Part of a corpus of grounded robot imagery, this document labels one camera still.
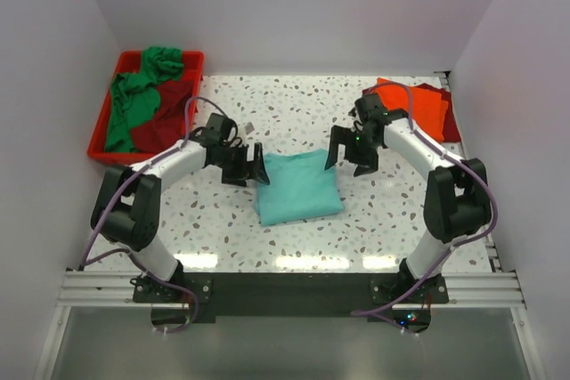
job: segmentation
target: folded cloth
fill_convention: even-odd
[[[325,171],[323,149],[293,156],[264,155],[271,184],[257,186],[255,209],[263,226],[340,213],[335,168]]]
[[[378,83],[390,82],[379,78]],[[442,103],[442,95],[435,91],[410,87],[413,96],[413,119],[418,126],[434,140],[444,141],[444,120],[448,106]],[[404,109],[408,111],[408,94],[396,85],[381,86],[374,90],[388,109]]]
[[[182,51],[151,47],[141,53],[138,73],[119,73],[110,86],[110,118],[105,151],[135,151],[129,130],[150,120],[160,106],[154,88],[167,80],[178,80],[183,73]]]
[[[449,91],[445,91],[444,89],[437,89],[434,88],[432,85],[428,84],[421,84],[416,86],[417,88],[421,89],[428,89],[429,91],[435,91],[442,94],[442,101],[448,103],[448,109],[445,113],[445,121],[444,121],[444,142],[460,142],[461,136],[460,131],[457,129],[457,124],[455,123],[455,116],[453,115],[453,102],[452,102],[452,95]]]
[[[192,81],[167,80],[157,86],[160,109],[151,120],[131,129],[133,144],[143,153],[160,153],[182,136],[184,106],[191,96]]]

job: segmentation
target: orange cloth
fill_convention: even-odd
[[[378,83],[390,82],[379,77]],[[413,96],[413,119],[418,126],[438,142],[444,140],[445,114],[449,102],[442,101],[440,93],[410,86]],[[390,110],[404,109],[408,111],[408,94],[399,86],[386,85],[374,90],[382,103]]]

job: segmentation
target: white speckled table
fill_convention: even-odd
[[[388,77],[407,84],[441,87],[438,77]],[[201,95],[217,102],[240,126],[255,130],[247,143],[264,152],[296,154],[328,149],[333,124],[351,125],[347,112],[375,77],[205,77]],[[213,108],[200,104],[204,125]],[[457,144],[449,144],[458,152]],[[339,162],[337,179],[345,204],[341,214],[262,227],[253,209],[255,188],[220,183],[213,166],[189,175],[163,194],[159,235],[187,271],[397,271],[421,237],[425,183],[392,150],[379,152],[379,171],[353,177],[354,166]],[[112,248],[99,237],[92,255]],[[89,271],[132,271],[113,255]],[[462,247],[444,273],[490,272],[483,242]]]

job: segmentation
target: red plastic bin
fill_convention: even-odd
[[[200,90],[200,81],[202,79],[202,67],[204,64],[204,54],[199,52],[183,51],[182,62],[184,64],[184,72],[180,80],[192,81],[192,95],[198,95]],[[113,73],[113,78],[117,73],[137,73],[141,67],[141,51],[126,51],[121,53],[118,58],[117,67]],[[190,122],[194,119],[196,112],[196,103],[193,102],[190,106]],[[92,159],[103,162],[103,164],[113,165],[130,165],[135,162],[152,158],[156,153],[107,153],[105,152],[105,140],[107,139],[107,126],[109,125],[110,117],[110,89],[107,91],[105,101],[99,113],[97,124],[89,148],[87,149],[87,156]],[[181,129],[181,134],[185,131],[184,125]]]

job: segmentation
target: maroon cloth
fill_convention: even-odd
[[[442,131],[442,134],[444,135],[444,142],[461,142],[460,131],[457,129],[455,116],[453,115],[452,95],[444,89],[437,89],[428,84],[421,84],[416,87],[440,93],[442,95],[442,101],[447,101],[449,103],[447,112],[445,113],[444,129]],[[369,89],[370,88],[362,90],[362,94],[367,93]]]
[[[191,96],[192,81],[168,80],[157,86],[160,108],[151,120],[131,129],[134,146],[142,153],[160,153],[183,135],[184,105]]]

